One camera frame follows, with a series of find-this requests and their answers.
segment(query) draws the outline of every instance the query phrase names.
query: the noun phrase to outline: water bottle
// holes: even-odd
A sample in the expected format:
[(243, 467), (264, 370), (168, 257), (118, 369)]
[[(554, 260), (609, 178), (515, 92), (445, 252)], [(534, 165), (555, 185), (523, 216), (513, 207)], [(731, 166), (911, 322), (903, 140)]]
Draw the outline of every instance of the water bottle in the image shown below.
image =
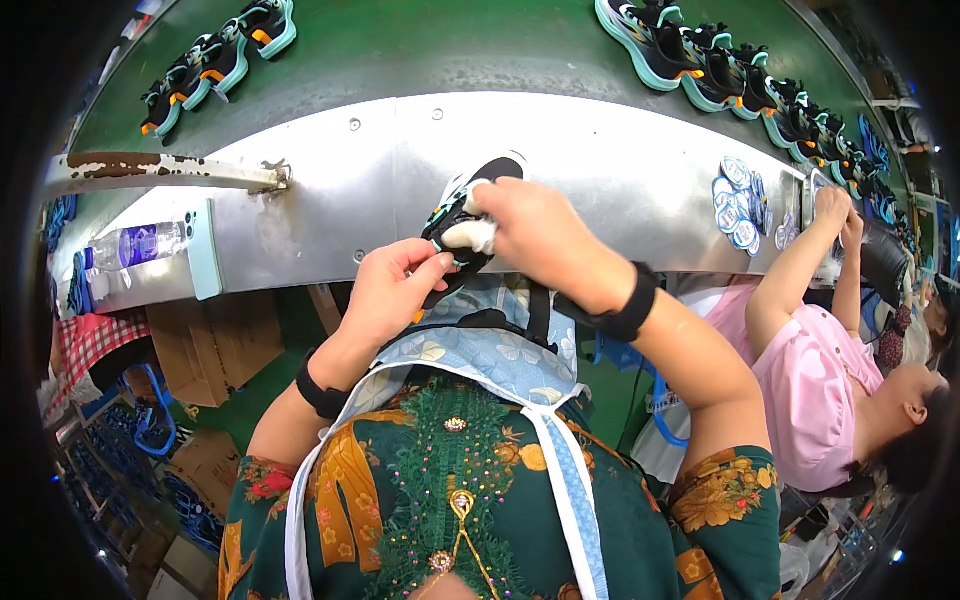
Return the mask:
[(84, 250), (84, 268), (120, 271), (151, 260), (166, 258), (185, 247), (183, 223), (157, 223), (115, 229)]

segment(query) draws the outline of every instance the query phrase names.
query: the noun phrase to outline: red checkered shirt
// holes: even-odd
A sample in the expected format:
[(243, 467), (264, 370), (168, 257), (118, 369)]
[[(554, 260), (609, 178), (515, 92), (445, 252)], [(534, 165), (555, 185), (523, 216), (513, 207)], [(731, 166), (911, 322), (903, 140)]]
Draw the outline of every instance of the red checkered shirt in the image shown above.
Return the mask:
[(63, 357), (64, 383), (44, 413), (45, 419), (66, 401), (97, 361), (125, 344), (150, 335), (147, 316), (139, 309), (111, 315), (83, 315), (69, 321), (57, 321), (56, 327)]

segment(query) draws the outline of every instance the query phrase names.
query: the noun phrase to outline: pink shirt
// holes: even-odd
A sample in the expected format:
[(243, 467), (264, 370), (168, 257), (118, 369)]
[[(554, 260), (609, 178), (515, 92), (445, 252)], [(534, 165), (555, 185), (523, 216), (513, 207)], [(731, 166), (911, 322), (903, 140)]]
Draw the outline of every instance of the pink shirt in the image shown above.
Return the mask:
[(853, 387), (850, 374), (873, 394), (883, 383), (871, 348), (853, 339), (829, 312), (802, 304), (790, 323), (755, 360), (747, 338), (747, 302), (757, 288), (733, 282), (707, 315), (752, 366), (763, 392), (767, 432), (780, 477), (804, 492), (850, 481), (853, 461)]

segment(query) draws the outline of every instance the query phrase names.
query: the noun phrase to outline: rusty metal rail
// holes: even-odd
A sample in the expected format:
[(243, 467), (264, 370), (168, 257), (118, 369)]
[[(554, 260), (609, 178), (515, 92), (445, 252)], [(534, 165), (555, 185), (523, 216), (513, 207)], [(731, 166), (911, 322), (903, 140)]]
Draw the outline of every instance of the rusty metal rail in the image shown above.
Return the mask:
[(47, 199), (107, 189), (185, 185), (226, 187), (260, 193), (286, 188), (290, 167), (283, 161), (248, 167), (190, 156), (139, 152), (91, 152), (54, 156), (47, 169)]

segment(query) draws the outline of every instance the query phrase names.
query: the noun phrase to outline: apron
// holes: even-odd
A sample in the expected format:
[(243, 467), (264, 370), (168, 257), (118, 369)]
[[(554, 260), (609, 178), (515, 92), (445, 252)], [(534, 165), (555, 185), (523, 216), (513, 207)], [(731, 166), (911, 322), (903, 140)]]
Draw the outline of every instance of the apron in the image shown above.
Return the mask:
[[(418, 326), (380, 351), (340, 416), (320, 432), (320, 444), (306, 457), (294, 479), (283, 548), (291, 600), (313, 600), (303, 506), (307, 480), (324, 441), (353, 417), (390, 401), (415, 365), (472, 379), (494, 395), (523, 407), (520, 414), (534, 424), (540, 438), (580, 592), (587, 600), (609, 599), (587, 463), (577, 440), (555, 414), (580, 393), (589, 396), (589, 388), (577, 383), (574, 322), (554, 312), (552, 305), (552, 293), (542, 288), (532, 293), (528, 280), (521, 276), (477, 276), (456, 294), (424, 311)], [(524, 330), (541, 330), (541, 343), (503, 328), (465, 328), (462, 319), (469, 320), (486, 309), (501, 311), (510, 324)], [(550, 348), (544, 347), (543, 340)]]

